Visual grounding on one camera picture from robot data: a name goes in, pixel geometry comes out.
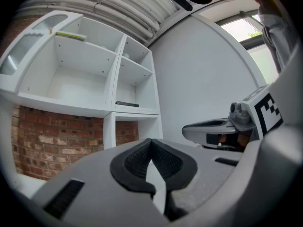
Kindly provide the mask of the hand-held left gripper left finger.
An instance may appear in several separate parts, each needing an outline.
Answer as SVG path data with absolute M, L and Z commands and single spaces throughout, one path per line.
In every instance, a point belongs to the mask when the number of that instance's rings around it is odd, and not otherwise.
M 151 148 L 145 139 L 83 157 L 42 186 L 33 202 L 65 227 L 165 227 L 156 188 L 147 182 Z

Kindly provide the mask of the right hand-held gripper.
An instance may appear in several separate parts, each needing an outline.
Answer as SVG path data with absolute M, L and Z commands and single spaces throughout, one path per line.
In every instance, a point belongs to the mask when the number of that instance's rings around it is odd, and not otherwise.
M 243 152 L 219 143 L 219 137 L 227 134 L 250 136 L 249 142 L 261 140 L 271 130 L 283 124 L 281 113 L 269 93 L 270 85 L 259 87 L 242 101 L 233 102 L 228 117 L 189 124 L 183 127 L 183 136 L 203 148 Z

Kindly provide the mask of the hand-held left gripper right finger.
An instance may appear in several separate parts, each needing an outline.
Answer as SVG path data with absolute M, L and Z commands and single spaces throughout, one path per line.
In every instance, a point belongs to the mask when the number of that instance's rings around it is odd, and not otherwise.
M 196 210 L 223 185 L 242 153 L 151 140 L 153 203 L 173 221 Z

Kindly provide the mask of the black framed picture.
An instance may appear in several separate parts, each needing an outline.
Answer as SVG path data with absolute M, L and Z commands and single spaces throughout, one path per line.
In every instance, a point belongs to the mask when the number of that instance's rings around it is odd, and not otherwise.
M 123 106 L 130 106 L 130 107 L 139 107 L 138 104 L 123 102 L 123 101 L 116 101 L 115 104 L 116 105 L 123 105 Z

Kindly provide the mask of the white shelf unit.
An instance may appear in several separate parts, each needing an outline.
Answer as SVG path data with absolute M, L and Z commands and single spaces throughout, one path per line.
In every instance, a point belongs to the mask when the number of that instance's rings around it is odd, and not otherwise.
M 117 121 L 137 121 L 139 139 L 161 139 L 152 52 L 125 33 L 84 16 L 60 31 L 87 38 L 55 35 L 33 59 L 17 93 L 0 94 L 35 109 L 104 118 L 105 148 L 116 146 Z

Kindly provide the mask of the person's right hand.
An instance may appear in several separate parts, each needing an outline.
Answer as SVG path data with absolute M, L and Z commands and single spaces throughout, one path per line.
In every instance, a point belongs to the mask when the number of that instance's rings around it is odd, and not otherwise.
M 247 146 L 249 139 L 250 136 L 243 134 L 225 134 L 219 135 L 218 142 L 236 148 L 244 148 Z

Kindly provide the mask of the black framed window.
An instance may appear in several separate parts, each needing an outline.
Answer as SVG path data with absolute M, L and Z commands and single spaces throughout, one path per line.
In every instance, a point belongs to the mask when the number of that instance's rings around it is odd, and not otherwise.
M 261 32 L 261 21 L 255 10 L 244 12 L 216 22 L 233 36 L 250 54 L 260 69 L 265 81 L 273 83 L 278 73 L 271 52 L 265 45 Z

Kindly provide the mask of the person's grey zip jacket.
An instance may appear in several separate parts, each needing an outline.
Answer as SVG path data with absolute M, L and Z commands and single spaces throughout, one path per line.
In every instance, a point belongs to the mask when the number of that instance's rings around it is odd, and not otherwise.
M 259 4 L 258 14 L 263 25 L 263 39 L 280 74 L 299 46 L 299 35 L 277 0 L 259 0 Z

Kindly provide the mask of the row of white ceiling pipes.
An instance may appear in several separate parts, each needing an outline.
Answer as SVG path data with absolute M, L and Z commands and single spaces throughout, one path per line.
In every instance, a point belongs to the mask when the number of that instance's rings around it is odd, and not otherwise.
M 25 0 L 16 16 L 45 15 L 52 10 L 82 14 L 149 46 L 180 6 L 172 0 Z

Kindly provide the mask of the flat yellow-green book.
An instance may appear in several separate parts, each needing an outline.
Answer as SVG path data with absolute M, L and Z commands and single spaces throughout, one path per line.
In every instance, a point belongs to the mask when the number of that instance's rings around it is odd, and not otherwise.
M 71 39 L 76 39 L 76 40 L 80 40 L 80 41 L 85 41 L 87 38 L 86 35 L 80 35 L 80 34 L 75 34 L 75 33 L 70 33 L 70 32 L 64 32 L 64 31 L 57 31 L 56 35 L 71 38 Z

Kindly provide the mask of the white frosted glass cabinet door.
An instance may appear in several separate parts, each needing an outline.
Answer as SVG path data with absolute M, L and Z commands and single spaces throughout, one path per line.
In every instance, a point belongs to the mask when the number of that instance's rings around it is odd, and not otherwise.
M 33 59 L 56 32 L 83 17 L 82 14 L 54 10 L 25 28 L 0 58 L 0 90 L 17 93 Z

